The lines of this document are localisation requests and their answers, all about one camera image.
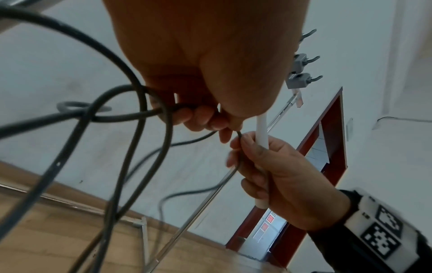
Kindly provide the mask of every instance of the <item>hand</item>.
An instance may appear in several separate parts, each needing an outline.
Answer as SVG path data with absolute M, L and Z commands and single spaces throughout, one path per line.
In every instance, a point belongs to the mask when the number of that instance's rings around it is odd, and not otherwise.
M 308 1 L 104 0 L 121 49 L 174 124 L 223 143 L 267 111 L 289 72 Z
M 239 141 L 235 138 L 227 166 L 238 164 L 244 191 L 253 198 L 269 199 L 270 209 L 290 224 L 307 231 L 328 228 L 349 210 L 349 198 L 335 187 L 296 149 L 269 136 L 269 150 L 255 143 L 255 132 Z M 269 172 L 269 192 L 264 175 L 255 164 Z

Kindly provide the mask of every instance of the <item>tangled cable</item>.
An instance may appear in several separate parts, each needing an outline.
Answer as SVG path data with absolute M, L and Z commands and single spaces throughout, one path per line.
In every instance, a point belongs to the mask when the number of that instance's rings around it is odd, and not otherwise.
M 172 112 L 180 109 L 182 107 L 189 107 L 188 105 L 177 104 L 174 107 L 168 107 L 150 88 L 143 86 L 140 84 L 138 78 L 135 76 L 133 71 L 112 51 L 106 48 L 101 43 L 87 36 L 86 34 L 80 32 L 79 30 L 64 24 L 60 21 L 57 21 L 53 18 L 44 16 L 42 14 L 37 14 L 34 12 L 30 12 L 20 8 L 14 8 L 7 5 L 0 4 L 0 18 L 8 18 L 18 21 L 24 21 L 28 23 L 33 23 L 42 27 L 46 27 L 48 29 L 60 32 L 66 36 L 69 36 L 73 39 L 76 39 L 83 44 L 93 48 L 106 58 L 108 58 L 113 64 L 115 64 L 129 79 L 131 82 L 130 85 L 121 85 L 114 87 L 102 95 L 100 95 L 94 102 L 92 103 L 82 103 L 82 102 L 63 102 L 57 105 L 57 109 L 59 113 L 51 114 L 47 116 L 42 116 L 26 121 L 16 122 L 9 125 L 4 125 L 0 127 L 0 139 L 4 139 L 7 137 L 11 137 L 16 134 L 24 133 L 30 130 L 35 130 L 50 124 L 70 120 L 77 119 L 78 123 L 75 126 L 74 130 L 70 134 L 67 139 L 65 145 L 61 149 L 60 153 L 57 155 L 55 160 L 51 163 L 45 173 L 40 177 L 38 183 L 28 192 L 28 194 L 21 199 L 8 213 L 0 220 L 0 240 L 2 240 L 9 231 L 11 231 L 14 226 L 20 221 L 20 219 L 33 207 L 33 205 L 37 202 L 40 195 L 51 185 L 57 174 L 64 167 L 69 157 L 73 153 L 74 149 L 78 145 L 84 131 L 87 126 L 91 122 L 101 122 L 101 123 L 111 123 L 111 122 L 123 122 L 123 121 L 133 121 L 137 120 L 138 124 L 135 129 L 134 136 L 129 145 L 127 153 L 125 155 L 125 159 L 121 166 L 120 174 L 117 179 L 117 183 L 114 189 L 114 194 L 108 201 L 106 210 L 105 210 L 105 218 L 104 218 L 104 227 L 99 232 L 99 234 L 93 239 L 93 241 L 86 247 L 86 249 L 82 252 L 82 254 L 75 261 L 74 265 L 70 268 L 70 273 L 75 273 L 80 270 L 83 263 L 86 261 L 87 257 L 90 255 L 92 250 L 99 244 L 99 251 L 96 255 L 96 258 L 90 264 L 90 266 L 86 269 L 85 272 L 99 272 L 104 261 L 108 245 L 111 239 L 111 235 L 113 232 L 114 225 L 119 221 L 119 219 L 125 215 L 125 213 L 131 208 L 136 199 L 140 196 L 142 191 L 146 188 L 152 177 L 155 175 L 156 171 L 159 169 L 162 164 L 165 156 L 168 153 L 168 149 L 174 146 L 181 146 L 186 144 L 195 143 L 204 139 L 209 138 L 215 132 L 211 132 L 203 137 L 200 137 L 195 140 L 179 142 L 179 143 L 171 143 L 172 140 L 172 132 L 173 132 L 173 124 L 172 124 Z M 108 102 L 113 97 L 120 95 L 125 92 L 134 91 L 137 94 L 139 101 L 139 112 L 125 115 L 117 115 L 117 116 L 98 116 L 96 115 L 98 112 L 107 112 L 110 111 L 111 108 L 105 106 L 105 103 Z M 156 99 L 156 101 L 161 106 L 158 109 L 148 110 L 147 109 L 147 99 L 146 94 L 152 96 Z M 160 148 L 155 149 L 148 155 L 146 155 L 143 159 L 141 159 L 130 171 L 129 167 L 131 164 L 132 157 L 135 153 L 135 150 L 140 141 L 141 135 L 144 130 L 146 118 L 151 116 L 156 116 L 162 114 L 164 117 L 164 121 L 166 124 L 165 137 L 163 140 L 163 144 Z M 137 172 L 137 170 L 152 156 L 156 155 L 157 157 L 147 174 L 142 178 L 141 182 L 132 193 L 131 197 L 124 204 L 123 207 L 118 209 L 118 204 L 120 201 L 121 193 L 123 186 L 130 180 L 130 178 Z M 189 191 L 189 192 L 179 192 L 175 194 L 171 194 L 165 198 L 163 198 L 159 202 L 159 213 L 160 213 L 160 223 L 163 225 L 163 204 L 174 197 L 189 195 L 189 194 L 199 194 L 203 192 L 210 192 L 218 189 L 223 184 L 227 183 L 229 179 L 232 177 L 228 177 L 226 180 L 217 184 L 214 187 Z M 158 244 L 162 238 L 162 229 L 160 228 L 159 233 L 157 235 L 155 250 L 153 251 L 156 254 L 158 249 Z

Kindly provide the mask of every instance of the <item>white stick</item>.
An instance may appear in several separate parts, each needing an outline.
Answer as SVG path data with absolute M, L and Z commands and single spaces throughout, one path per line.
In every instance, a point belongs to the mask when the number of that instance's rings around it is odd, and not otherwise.
M 267 113 L 264 113 L 256 117 L 255 142 L 266 149 L 269 148 L 269 136 L 267 134 Z M 267 172 L 263 170 L 260 166 L 255 165 L 255 167 L 257 167 L 257 169 L 259 169 L 265 175 L 265 178 L 268 181 Z M 266 191 L 267 192 L 269 191 L 268 183 L 266 184 Z M 255 199 L 255 206 L 260 209 L 268 209 L 269 201 L 262 200 L 262 199 Z

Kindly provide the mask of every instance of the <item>qr code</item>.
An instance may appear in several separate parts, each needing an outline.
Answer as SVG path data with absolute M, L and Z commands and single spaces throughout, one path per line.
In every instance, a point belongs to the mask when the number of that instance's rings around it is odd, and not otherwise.
M 396 238 L 377 223 L 371 225 L 360 238 L 384 260 L 390 257 L 401 245 Z
M 382 205 L 379 205 L 375 218 L 398 238 L 402 236 L 404 224 Z

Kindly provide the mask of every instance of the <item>brown wooden door frame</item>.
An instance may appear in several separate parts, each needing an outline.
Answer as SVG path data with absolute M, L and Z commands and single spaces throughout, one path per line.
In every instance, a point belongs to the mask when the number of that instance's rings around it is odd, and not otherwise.
M 312 148 L 319 135 L 320 123 L 323 128 L 325 146 L 329 157 L 329 163 L 323 168 L 323 174 L 333 185 L 336 185 L 347 169 L 342 88 L 336 93 L 330 104 L 297 147 L 297 150 L 301 154 L 306 155 Z M 265 211 L 254 207 L 228 241 L 226 248 L 238 251 Z M 306 231 L 287 224 L 270 248 L 266 261 L 286 268 L 305 236 Z

